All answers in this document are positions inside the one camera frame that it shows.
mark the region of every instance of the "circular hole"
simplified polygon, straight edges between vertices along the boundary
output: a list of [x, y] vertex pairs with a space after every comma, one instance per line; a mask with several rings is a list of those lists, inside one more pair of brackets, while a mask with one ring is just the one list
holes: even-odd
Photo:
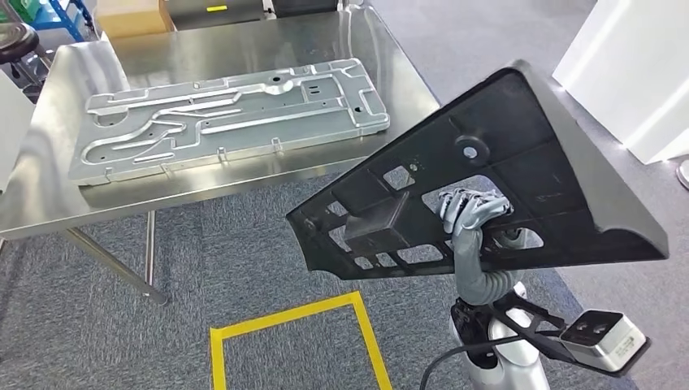
[[462, 152], [467, 158], [476, 158], [479, 155], [479, 152], [471, 146], [467, 146]]
[[606, 329], [608, 329], [607, 325], [596, 325], [596, 327], [593, 328], [593, 332], [599, 335], [600, 333], [605, 332]]

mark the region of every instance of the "stainless steel table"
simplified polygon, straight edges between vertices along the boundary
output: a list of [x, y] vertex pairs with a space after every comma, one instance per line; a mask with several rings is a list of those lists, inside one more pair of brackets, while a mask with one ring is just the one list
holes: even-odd
[[[391, 116], [374, 136], [79, 188], [67, 171], [86, 99], [95, 93], [208, 80], [359, 58]], [[0, 236], [65, 237], [158, 303], [154, 211], [288, 180], [343, 171], [412, 128], [439, 104], [370, 6], [345, 11], [61, 47], [36, 106], [7, 191]], [[149, 212], [143, 280], [77, 227]]]

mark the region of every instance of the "robotic hand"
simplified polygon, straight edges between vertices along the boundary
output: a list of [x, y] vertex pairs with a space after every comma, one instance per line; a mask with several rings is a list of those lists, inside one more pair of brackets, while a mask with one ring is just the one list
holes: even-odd
[[[512, 206], [495, 191], [481, 193], [463, 188], [441, 193], [440, 200], [438, 215], [443, 219], [443, 229], [452, 233], [457, 294], [470, 305], [497, 301], [519, 282], [522, 271], [481, 270], [481, 227], [489, 219], [511, 213]], [[518, 229], [493, 239], [500, 247], [521, 249], [526, 246], [527, 231]]]

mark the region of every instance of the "blue metal rack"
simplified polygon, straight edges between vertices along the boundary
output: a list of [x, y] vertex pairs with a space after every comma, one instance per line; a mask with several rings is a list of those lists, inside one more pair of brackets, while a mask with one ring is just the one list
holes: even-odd
[[[73, 18], [68, 14], [71, 6], [76, 7], [76, 15]], [[81, 0], [44, 0], [41, 1], [41, 8], [36, 13], [31, 27], [37, 31], [65, 28], [74, 41], [83, 42], [85, 39], [79, 31], [82, 22], [93, 28], [93, 18]]]

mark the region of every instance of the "rectangular cutout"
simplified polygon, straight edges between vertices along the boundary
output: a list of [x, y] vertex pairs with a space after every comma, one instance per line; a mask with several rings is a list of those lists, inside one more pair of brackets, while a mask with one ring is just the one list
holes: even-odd
[[354, 263], [363, 270], [370, 270], [373, 268], [373, 264], [367, 258], [355, 258]]
[[397, 191], [416, 183], [409, 171], [402, 165], [383, 175], [383, 179]]
[[409, 249], [398, 250], [397, 254], [409, 264], [436, 262], [443, 259], [443, 254], [433, 245], [419, 245]]
[[380, 266], [382, 267], [397, 267], [397, 263], [395, 263], [395, 261], [392, 260], [390, 255], [387, 253], [379, 253], [376, 255], [376, 257], [378, 258]]
[[503, 250], [524, 250], [543, 247], [543, 239], [533, 230], [520, 227], [505, 232], [493, 232], [492, 239]]
[[333, 229], [333, 230], [329, 231], [328, 235], [345, 252], [351, 252], [352, 251], [352, 249], [349, 248], [349, 245], [347, 245], [347, 243], [345, 242], [345, 226], [344, 225], [338, 227], [337, 229]]
[[334, 215], [337, 215], [338, 217], [341, 217], [342, 215], [347, 214], [347, 209], [345, 209], [342, 204], [340, 204], [338, 201], [334, 201], [327, 207], [328, 211], [333, 213]]

